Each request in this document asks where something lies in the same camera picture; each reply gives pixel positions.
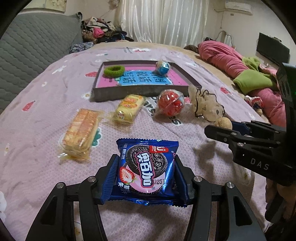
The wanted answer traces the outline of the dark floral pillow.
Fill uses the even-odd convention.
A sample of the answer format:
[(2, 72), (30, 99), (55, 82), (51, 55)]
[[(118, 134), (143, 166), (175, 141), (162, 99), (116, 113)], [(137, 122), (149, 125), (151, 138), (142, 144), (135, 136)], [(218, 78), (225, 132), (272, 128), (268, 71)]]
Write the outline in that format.
[(94, 46), (93, 42), (78, 43), (70, 46), (69, 53), (78, 53), (90, 49)]

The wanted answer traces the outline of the wafer biscuit clear pack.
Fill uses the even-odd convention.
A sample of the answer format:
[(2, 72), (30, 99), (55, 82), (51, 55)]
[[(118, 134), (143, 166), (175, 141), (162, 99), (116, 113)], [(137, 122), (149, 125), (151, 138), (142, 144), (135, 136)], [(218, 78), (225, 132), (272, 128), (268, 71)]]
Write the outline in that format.
[(58, 157), (62, 160), (87, 161), (103, 116), (103, 111), (79, 109), (62, 138)]

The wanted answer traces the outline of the beige sheer hair scrunchie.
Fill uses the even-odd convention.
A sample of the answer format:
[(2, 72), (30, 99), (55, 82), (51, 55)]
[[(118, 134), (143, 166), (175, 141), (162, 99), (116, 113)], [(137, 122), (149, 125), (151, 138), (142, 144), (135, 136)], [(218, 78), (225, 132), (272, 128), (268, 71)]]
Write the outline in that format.
[(215, 94), (192, 84), (188, 87), (188, 94), (195, 117), (203, 117), (212, 123), (224, 117), (224, 106), (217, 101)]

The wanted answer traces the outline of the yellow cake snack pack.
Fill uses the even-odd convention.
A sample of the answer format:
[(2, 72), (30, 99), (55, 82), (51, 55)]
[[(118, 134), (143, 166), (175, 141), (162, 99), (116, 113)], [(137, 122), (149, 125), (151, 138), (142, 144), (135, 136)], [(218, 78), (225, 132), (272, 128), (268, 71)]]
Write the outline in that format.
[(145, 99), (141, 95), (130, 94), (126, 96), (115, 110), (113, 119), (123, 123), (133, 123), (144, 101)]

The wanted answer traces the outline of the purple strawberry print blanket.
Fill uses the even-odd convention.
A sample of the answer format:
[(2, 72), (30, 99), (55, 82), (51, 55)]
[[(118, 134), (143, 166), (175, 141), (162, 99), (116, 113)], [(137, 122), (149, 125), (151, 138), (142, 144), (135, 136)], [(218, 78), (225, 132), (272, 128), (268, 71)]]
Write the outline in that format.
[(131, 125), (106, 118), (99, 124), (101, 138), (85, 162), (63, 160), (60, 139), (81, 108), (109, 116), (118, 101), (87, 99), (101, 64), (112, 60), (166, 60), (177, 63), (205, 89), (216, 94), (226, 115), (234, 121), (260, 120), (244, 99), (227, 85), (228, 78), (211, 65), (191, 60), (165, 48), (136, 51), (128, 48), (90, 49), (67, 55), (35, 78), (1, 114), (1, 205), (4, 224), (16, 240), (24, 240), (45, 199), (56, 183), (75, 184), (106, 165), (118, 152), (119, 138), (148, 138), (179, 142), (182, 163), (215, 184), (233, 182), (248, 201), (263, 229), (266, 180), (235, 164), (228, 146), (208, 139), (207, 122), (196, 118), (189, 105), (174, 120), (152, 117), (151, 99)]

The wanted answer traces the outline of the pile of clothes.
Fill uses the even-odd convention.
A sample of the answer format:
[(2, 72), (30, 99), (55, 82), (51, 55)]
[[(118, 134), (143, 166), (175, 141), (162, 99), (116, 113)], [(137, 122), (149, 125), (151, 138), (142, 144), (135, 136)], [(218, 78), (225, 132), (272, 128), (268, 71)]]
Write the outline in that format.
[(92, 42), (93, 44), (128, 41), (134, 42), (134, 39), (128, 37), (127, 32), (121, 27), (115, 26), (111, 21), (105, 21), (101, 18), (91, 17), (81, 21), (81, 34), (83, 42)]

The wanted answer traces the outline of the floral small cloth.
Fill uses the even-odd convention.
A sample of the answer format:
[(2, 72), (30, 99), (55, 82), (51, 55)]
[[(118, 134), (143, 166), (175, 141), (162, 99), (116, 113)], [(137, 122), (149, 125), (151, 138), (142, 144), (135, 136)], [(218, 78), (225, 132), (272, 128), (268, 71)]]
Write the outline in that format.
[(256, 113), (259, 116), (262, 116), (263, 114), (263, 101), (260, 97), (255, 96), (255, 97), (250, 97), (248, 95), (246, 95), (244, 97), (244, 100), (256, 111)]

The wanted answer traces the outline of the red surprise egg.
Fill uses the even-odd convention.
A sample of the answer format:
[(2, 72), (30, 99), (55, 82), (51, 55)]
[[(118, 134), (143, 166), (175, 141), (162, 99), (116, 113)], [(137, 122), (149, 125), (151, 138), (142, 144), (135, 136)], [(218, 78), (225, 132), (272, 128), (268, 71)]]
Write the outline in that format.
[(184, 95), (180, 91), (167, 89), (159, 94), (154, 115), (177, 116), (181, 113), (184, 106)]

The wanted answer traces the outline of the dark tray box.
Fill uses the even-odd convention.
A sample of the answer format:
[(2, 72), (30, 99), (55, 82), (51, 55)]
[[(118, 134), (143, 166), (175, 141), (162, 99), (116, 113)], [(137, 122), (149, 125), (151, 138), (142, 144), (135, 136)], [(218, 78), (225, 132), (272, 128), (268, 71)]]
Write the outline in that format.
[[(201, 84), (186, 72), (182, 67), (176, 63), (170, 62), (170, 70), (175, 71), (178, 75), (185, 78), (189, 85), (194, 85), (201, 89)], [(129, 94), (136, 94), (146, 97), (158, 96), (166, 89), (174, 89), (180, 91), (184, 96), (188, 96), (188, 86), (177, 85), (131, 85), (131, 86), (116, 86), (116, 87), (103, 87), (96, 88), (98, 77), (104, 75), (104, 70), (110, 66), (121, 65), (126, 67), (153, 67), (156, 69), (156, 61), (151, 60), (123, 60), (123, 61), (107, 61), (103, 62), (96, 73), (95, 81), (92, 87), (91, 100), (95, 102), (104, 102), (109, 100), (119, 100), (125, 98)]]

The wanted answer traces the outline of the blue oreo cookie pack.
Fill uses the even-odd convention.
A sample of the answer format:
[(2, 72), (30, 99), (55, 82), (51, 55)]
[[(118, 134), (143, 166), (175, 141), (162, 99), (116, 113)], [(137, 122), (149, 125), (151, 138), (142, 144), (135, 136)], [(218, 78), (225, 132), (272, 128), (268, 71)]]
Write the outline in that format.
[(187, 206), (175, 174), (177, 141), (120, 138), (117, 175), (110, 199), (141, 205)]

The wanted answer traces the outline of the green fuzzy hair scrunchie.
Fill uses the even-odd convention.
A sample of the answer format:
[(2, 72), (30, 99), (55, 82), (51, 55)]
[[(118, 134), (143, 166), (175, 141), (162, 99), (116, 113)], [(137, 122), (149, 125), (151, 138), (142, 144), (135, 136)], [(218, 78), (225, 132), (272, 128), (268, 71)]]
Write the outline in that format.
[(125, 67), (121, 65), (110, 66), (105, 68), (104, 75), (108, 78), (121, 77), (125, 72)]

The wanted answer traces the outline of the pink quilt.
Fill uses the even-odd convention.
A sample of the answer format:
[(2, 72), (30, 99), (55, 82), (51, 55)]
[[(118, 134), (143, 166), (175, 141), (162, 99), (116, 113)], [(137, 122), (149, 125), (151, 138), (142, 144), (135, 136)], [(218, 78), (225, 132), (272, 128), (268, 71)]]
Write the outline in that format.
[[(234, 48), (217, 41), (204, 41), (197, 46), (200, 57), (225, 72), (234, 80), (247, 67), (243, 64), (243, 56)], [(278, 91), (273, 91), (269, 88), (257, 89), (247, 95), (250, 97), (258, 96), (263, 101), (263, 113), (273, 125), (286, 127), (285, 104)]]

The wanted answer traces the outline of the large blue white surprise egg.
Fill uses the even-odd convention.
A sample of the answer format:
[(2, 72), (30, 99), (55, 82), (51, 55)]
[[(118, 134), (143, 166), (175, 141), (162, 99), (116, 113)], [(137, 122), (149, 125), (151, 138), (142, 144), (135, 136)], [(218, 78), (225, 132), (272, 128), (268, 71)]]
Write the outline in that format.
[(156, 63), (156, 69), (155, 72), (158, 75), (166, 76), (168, 72), (170, 71), (170, 64), (166, 61), (160, 60)]

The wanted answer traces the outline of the green fleece garment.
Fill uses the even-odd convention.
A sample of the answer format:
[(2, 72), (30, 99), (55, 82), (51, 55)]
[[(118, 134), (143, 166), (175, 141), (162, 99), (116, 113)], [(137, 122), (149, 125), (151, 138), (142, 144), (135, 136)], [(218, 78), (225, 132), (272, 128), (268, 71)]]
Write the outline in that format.
[(247, 67), (233, 82), (239, 87), (244, 95), (257, 90), (269, 88), (278, 91), (277, 70), (272, 67), (265, 67), (255, 57), (243, 57), (243, 64)]

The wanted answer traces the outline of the black television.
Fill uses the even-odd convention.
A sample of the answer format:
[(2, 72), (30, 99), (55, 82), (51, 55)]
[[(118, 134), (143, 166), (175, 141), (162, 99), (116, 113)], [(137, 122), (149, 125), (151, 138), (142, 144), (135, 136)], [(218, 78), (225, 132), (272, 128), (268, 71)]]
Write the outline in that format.
[(289, 63), (290, 49), (274, 37), (259, 33), (256, 51), (273, 63)]

